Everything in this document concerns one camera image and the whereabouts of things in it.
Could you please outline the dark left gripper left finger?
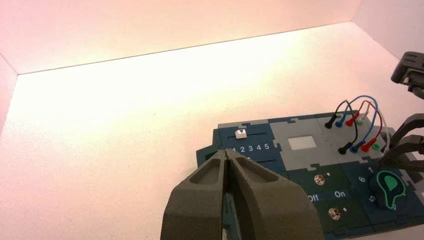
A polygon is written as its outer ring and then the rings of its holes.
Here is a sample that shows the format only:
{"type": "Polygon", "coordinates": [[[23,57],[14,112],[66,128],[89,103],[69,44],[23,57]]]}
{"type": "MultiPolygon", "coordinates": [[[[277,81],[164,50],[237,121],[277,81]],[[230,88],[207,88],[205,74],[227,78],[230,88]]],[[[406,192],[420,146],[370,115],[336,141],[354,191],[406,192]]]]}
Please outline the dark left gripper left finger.
{"type": "Polygon", "coordinates": [[[162,240],[220,240],[227,156],[218,150],[171,191],[162,219],[162,240]]]}

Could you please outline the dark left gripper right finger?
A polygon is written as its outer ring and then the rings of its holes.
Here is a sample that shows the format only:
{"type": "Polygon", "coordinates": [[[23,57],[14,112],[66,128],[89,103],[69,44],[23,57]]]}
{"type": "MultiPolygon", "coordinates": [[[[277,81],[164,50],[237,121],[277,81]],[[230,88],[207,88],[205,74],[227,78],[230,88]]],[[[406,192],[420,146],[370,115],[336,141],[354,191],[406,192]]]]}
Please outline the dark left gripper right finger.
{"type": "Polygon", "coordinates": [[[322,240],[318,212],[298,184],[228,149],[228,191],[243,240],[322,240]]]}

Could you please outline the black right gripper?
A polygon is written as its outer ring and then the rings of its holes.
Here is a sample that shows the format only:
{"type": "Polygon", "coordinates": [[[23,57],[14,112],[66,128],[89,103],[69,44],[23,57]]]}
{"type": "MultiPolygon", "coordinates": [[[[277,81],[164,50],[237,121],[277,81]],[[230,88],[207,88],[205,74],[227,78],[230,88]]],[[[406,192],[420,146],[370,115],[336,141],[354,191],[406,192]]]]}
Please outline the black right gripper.
{"type": "MultiPolygon", "coordinates": [[[[390,79],[396,84],[408,86],[409,92],[424,99],[424,54],[414,51],[405,52],[390,79]]],[[[403,157],[406,153],[412,152],[424,154],[423,136],[405,136],[411,130],[423,127],[423,113],[416,113],[408,117],[390,138],[389,150],[379,159],[379,166],[423,173],[423,160],[408,160],[403,157]]]]}

